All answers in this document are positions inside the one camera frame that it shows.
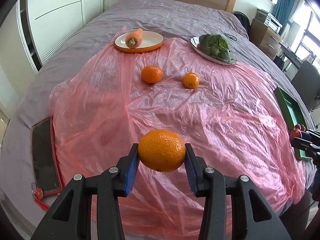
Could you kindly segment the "blue gloved right hand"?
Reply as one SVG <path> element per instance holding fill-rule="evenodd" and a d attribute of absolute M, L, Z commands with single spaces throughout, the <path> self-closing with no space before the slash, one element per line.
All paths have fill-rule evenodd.
<path fill-rule="evenodd" d="M 314 178 L 313 185 L 311 187 L 312 199 L 319 202 L 320 198 L 320 170 L 317 170 Z"/>

